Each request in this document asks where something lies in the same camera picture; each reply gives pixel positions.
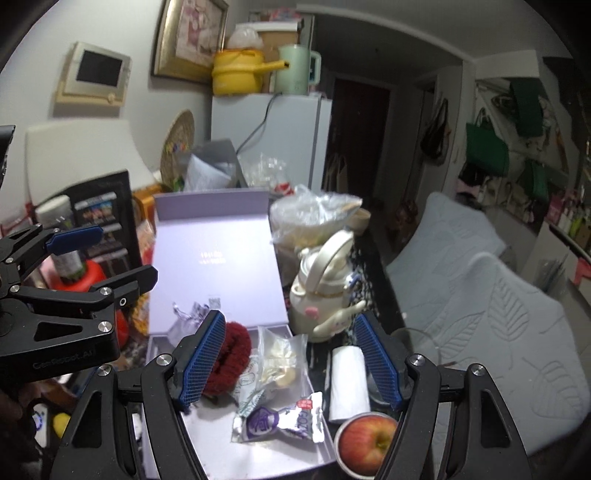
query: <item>dark red scrunchie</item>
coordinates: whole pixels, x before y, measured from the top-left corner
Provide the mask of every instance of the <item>dark red scrunchie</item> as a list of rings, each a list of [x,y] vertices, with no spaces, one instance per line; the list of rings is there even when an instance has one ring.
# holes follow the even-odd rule
[[[240,375],[248,367],[251,349],[251,336],[246,327],[236,322],[227,323],[226,338],[213,364],[203,394],[215,397],[232,391]]]

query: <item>purple box lid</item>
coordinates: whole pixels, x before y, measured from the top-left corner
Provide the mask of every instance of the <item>purple box lid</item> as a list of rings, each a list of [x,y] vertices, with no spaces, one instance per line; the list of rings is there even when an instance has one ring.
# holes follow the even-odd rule
[[[251,328],[288,323],[271,242],[268,192],[254,189],[156,197],[150,335],[176,321],[173,303],[189,312],[208,304]]]

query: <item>ceiling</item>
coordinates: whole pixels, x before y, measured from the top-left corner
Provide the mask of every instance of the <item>ceiling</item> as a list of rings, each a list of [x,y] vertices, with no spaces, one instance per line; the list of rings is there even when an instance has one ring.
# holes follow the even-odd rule
[[[316,46],[331,71],[396,84],[447,65],[456,56],[423,40],[375,24],[331,15],[316,16]]]
[[[251,8],[297,4],[302,10],[306,4],[370,15],[378,23],[428,37],[466,59],[528,49],[542,56],[570,57],[554,30],[525,0],[251,0]]]

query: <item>white refrigerator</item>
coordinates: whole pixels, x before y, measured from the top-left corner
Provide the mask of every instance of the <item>white refrigerator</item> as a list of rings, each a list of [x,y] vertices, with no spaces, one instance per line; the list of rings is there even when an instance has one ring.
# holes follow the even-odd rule
[[[239,148],[265,118],[272,97],[214,97],[212,140],[229,138],[234,148]],[[278,96],[264,127],[239,152],[241,163],[258,161],[261,154],[283,160],[293,186],[302,184],[320,193],[331,108],[332,101],[318,96]]]

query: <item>open gift box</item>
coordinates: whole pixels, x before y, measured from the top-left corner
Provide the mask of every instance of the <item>open gift box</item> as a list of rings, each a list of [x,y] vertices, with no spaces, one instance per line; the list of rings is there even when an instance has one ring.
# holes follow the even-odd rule
[[[167,194],[156,198],[157,240],[153,264],[158,283],[150,294],[150,341],[147,361],[173,347],[167,332],[176,321],[173,304],[190,311],[194,302],[219,309],[228,322],[239,322],[258,343],[257,326],[289,338],[287,312],[271,242],[268,193],[251,189]],[[309,395],[313,392],[307,383]],[[269,406],[294,404],[278,394]],[[198,402],[183,417],[207,477],[215,480],[275,478],[336,461],[333,442],[278,438],[232,443],[236,405]],[[158,478],[148,435],[143,435],[148,478]]]

